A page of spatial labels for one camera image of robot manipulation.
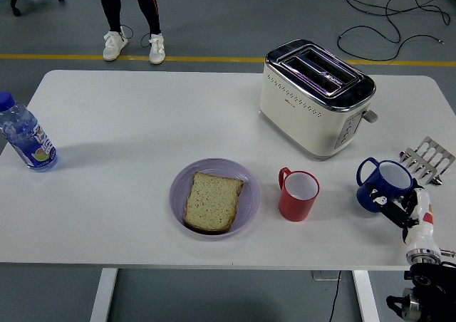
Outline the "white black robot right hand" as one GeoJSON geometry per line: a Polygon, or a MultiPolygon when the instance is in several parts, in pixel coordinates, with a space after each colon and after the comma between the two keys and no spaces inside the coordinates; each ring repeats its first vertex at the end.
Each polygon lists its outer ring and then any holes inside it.
{"type": "Polygon", "coordinates": [[[409,264],[439,264],[441,251],[433,239],[434,222],[430,197],[424,187],[413,180],[412,187],[400,202],[388,199],[373,184],[367,184],[370,202],[403,231],[409,264]]]}

